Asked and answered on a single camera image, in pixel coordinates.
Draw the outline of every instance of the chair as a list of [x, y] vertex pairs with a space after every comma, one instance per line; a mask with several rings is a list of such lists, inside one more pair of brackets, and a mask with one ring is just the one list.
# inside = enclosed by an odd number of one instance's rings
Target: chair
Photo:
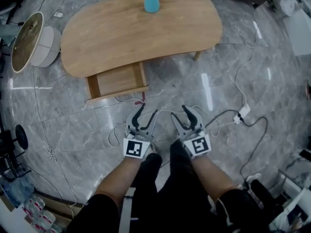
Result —
[[16, 139], [12, 139], [10, 131], [2, 131], [0, 133], [0, 175], [8, 182], [14, 181], [16, 178], [22, 177], [31, 170], [26, 171], [24, 168], [23, 174], [20, 174], [19, 171], [21, 168], [18, 168], [21, 164], [18, 163], [17, 157], [25, 153], [22, 152], [15, 156], [14, 142], [18, 142], [20, 147], [24, 150], [28, 148], [28, 140], [26, 133], [22, 126], [17, 125], [15, 127]]

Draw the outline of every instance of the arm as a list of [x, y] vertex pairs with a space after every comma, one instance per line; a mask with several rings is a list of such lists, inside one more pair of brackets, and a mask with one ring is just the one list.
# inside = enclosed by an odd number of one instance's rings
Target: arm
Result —
[[192, 160], [192, 166], [203, 187], [214, 202], [227, 191], [237, 189], [230, 177], [207, 156], [194, 158]]
[[142, 159], [125, 157], [123, 161], [102, 180], [95, 194], [107, 195], [119, 206], [139, 170], [141, 160]]

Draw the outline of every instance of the wooden drawer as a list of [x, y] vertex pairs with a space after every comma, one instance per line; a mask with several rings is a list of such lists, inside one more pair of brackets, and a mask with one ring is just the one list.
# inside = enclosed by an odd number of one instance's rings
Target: wooden drawer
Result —
[[98, 73], [86, 81], [90, 94], [86, 103], [148, 89], [142, 62]]

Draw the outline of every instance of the electrical outlet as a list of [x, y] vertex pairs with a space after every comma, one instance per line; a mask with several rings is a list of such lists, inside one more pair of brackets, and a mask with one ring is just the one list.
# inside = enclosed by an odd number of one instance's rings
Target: electrical outlet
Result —
[[[239, 113], [241, 115], [241, 117], [244, 119], [246, 117], [246, 115], [251, 111], [251, 108], [248, 106], [248, 104], [246, 103], [240, 110]], [[236, 124], [239, 124], [241, 122], [240, 118], [238, 117], [238, 114], [236, 114], [233, 117], [233, 120], [235, 121]]]

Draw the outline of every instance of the wooden table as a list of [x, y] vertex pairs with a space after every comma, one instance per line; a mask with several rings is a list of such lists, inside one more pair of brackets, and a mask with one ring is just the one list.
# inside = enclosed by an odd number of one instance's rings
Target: wooden table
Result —
[[62, 62], [75, 77], [87, 77], [94, 100], [147, 89], [142, 61], [207, 50], [222, 36], [210, 0], [160, 0], [155, 14], [144, 0], [103, 0], [66, 25]]

